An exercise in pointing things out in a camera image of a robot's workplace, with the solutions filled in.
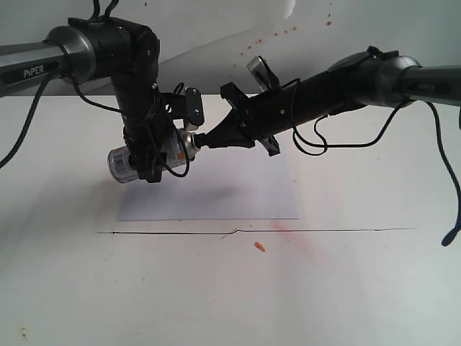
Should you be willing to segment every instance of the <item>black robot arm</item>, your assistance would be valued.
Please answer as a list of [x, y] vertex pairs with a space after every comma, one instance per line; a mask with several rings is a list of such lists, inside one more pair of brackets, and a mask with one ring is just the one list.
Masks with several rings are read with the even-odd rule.
[[[184, 176], [170, 164], [186, 163], [187, 173], [197, 152], [187, 131], [204, 123], [200, 92], [195, 88], [181, 94], [160, 92], [160, 41], [145, 25], [111, 17], [117, 3], [112, 0], [99, 16], [99, 2], [94, 0], [90, 19], [70, 18], [67, 26], [51, 30], [42, 43], [0, 47], [0, 97], [43, 83], [47, 77], [66, 78], [84, 101], [122, 114], [127, 157], [122, 166], [117, 157], [108, 158], [119, 182], [137, 178], [159, 182], [165, 169]], [[80, 84], [104, 77], [111, 78], [117, 109], [92, 102], [79, 90]], [[176, 129], [175, 119], [183, 120], [184, 129]]]
[[260, 141], [274, 155], [279, 152], [275, 134], [324, 115], [367, 105], [396, 108], [415, 100], [461, 105], [461, 67], [424, 68], [398, 51], [370, 47], [321, 74], [283, 86], [261, 57], [248, 68], [264, 92], [247, 97], [234, 83], [222, 86], [221, 97], [232, 110], [209, 133], [195, 136], [198, 146], [251, 148]]

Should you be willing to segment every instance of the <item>black line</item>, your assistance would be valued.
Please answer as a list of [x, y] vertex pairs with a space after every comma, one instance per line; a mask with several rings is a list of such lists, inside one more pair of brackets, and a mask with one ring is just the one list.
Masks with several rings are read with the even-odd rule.
[[391, 229], [288, 229], [288, 230], [276, 230], [276, 229], [234, 229], [228, 233], [197, 233], [197, 232], [97, 232], [98, 234], [157, 234], [157, 235], [178, 235], [178, 236], [225, 236], [241, 233], [271, 233], [271, 232], [379, 232], [379, 231], [397, 231], [405, 229], [416, 229], [416, 227], [396, 227]]

